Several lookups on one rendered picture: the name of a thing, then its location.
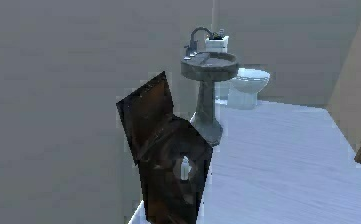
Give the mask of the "white toilet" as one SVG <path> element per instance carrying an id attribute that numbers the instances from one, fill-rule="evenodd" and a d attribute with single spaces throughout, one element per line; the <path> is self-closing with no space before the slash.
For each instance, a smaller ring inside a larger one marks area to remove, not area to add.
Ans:
<path id="1" fill-rule="evenodd" d="M 260 69 L 240 68 L 232 78 L 227 105 L 236 109 L 252 110 L 257 106 L 258 93 L 265 88 L 270 74 Z"/>

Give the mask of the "dark brown open bin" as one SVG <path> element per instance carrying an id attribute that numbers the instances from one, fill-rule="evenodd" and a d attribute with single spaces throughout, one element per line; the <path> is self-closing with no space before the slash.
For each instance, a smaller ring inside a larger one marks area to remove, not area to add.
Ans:
<path id="1" fill-rule="evenodd" d="M 165 73 L 116 103 L 134 164 L 146 220 L 151 224 L 196 224 L 213 148 L 191 123 L 173 112 Z M 192 167 L 180 179 L 184 156 Z"/>

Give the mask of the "white bottle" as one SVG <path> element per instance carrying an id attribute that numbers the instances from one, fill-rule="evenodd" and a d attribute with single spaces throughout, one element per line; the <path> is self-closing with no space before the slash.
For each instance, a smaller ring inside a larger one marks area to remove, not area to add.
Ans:
<path id="1" fill-rule="evenodd" d="M 188 180 L 189 173 L 191 172 L 192 167 L 189 164 L 189 159 L 187 156 L 184 156 L 180 166 L 180 179 Z"/>

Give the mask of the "grey sink faucet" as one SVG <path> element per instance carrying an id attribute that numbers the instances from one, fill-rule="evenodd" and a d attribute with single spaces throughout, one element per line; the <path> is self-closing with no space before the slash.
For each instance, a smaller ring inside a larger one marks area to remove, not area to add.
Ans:
<path id="1" fill-rule="evenodd" d="M 185 60 L 189 60 L 191 57 L 193 57 L 197 53 L 197 40 L 195 39 L 195 35 L 198 31 L 204 31 L 209 36 L 213 35 L 213 33 L 206 27 L 195 28 L 191 32 L 189 44 L 185 46 L 185 49 L 186 49 L 186 54 L 184 56 Z"/>

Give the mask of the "grey pedestal sink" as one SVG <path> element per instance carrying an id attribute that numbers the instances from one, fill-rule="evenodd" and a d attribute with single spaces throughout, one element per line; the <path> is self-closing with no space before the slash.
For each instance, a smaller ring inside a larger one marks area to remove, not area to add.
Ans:
<path id="1" fill-rule="evenodd" d="M 232 79 L 238 69 L 237 58 L 230 53 L 199 52 L 181 60 L 181 75 L 200 83 L 191 123 L 211 146 L 220 144 L 223 133 L 215 117 L 215 83 Z"/>

